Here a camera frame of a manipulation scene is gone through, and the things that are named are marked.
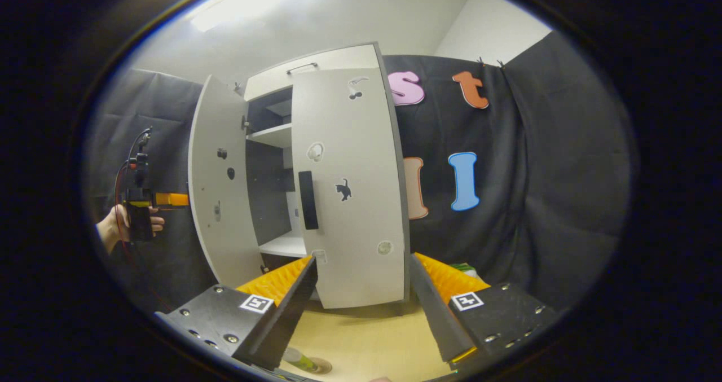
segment orange foam pad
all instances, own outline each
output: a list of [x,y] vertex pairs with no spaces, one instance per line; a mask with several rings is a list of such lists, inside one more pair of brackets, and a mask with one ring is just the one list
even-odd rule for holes
[[155,194],[155,205],[188,205],[187,194]]
[[293,286],[301,271],[309,264],[311,256],[300,258],[290,264],[273,269],[273,271],[263,274],[246,284],[235,288],[239,292],[248,293],[268,297],[276,301],[276,307],[281,304],[281,300],[286,296],[288,290]]
[[429,274],[431,282],[436,286],[436,290],[447,305],[452,296],[467,292],[477,292],[477,290],[490,287],[489,284],[464,274],[464,272],[459,271],[459,269],[453,266],[436,261],[436,259],[429,258],[420,253],[414,254],[424,266],[424,269],[426,269],[426,273]]

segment white shelf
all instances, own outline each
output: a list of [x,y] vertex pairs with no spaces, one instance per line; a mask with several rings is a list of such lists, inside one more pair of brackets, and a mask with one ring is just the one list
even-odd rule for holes
[[303,237],[292,235],[290,232],[274,238],[258,248],[261,249],[261,253],[271,255],[291,256],[294,258],[303,258],[307,255]]
[[246,135],[246,139],[254,142],[265,143],[265,145],[276,146],[277,148],[288,148],[291,146],[291,122],[267,130],[258,131]]

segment cabinet handle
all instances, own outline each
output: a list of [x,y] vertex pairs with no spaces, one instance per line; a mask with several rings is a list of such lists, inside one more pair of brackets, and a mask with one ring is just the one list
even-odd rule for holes
[[314,66],[314,68],[317,68],[318,63],[311,62],[311,63],[306,63],[305,65],[296,66],[295,68],[291,68],[291,69],[287,70],[286,74],[289,75],[289,74],[291,74],[291,71],[295,71],[296,69],[303,68],[304,66]]
[[298,186],[301,192],[301,209],[307,230],[318,230],[318,217],[315,211],[314,179],[311,171],[298,172]]

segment open cabinet door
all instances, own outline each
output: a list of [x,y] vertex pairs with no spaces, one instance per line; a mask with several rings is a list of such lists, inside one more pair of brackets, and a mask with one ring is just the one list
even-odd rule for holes
[[208,76],[188,146],[188,192],[196,232],[213,274],[228,287],[261,276],[245,175],[241,126],[247,114],[243,97]]
[[380,69],[299,74],[292,110],[300,222],[323,307],[403,300],[406,190]]

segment cat sticker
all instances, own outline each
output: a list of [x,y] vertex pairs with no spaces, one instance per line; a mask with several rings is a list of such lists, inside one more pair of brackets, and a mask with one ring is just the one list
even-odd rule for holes
[[344,183],[342,185],[336,185],[336,192],[343,195],[343,199],[341,201],[346,201],[351,197],[351,188],[349,187],[349,180],[344,178]]

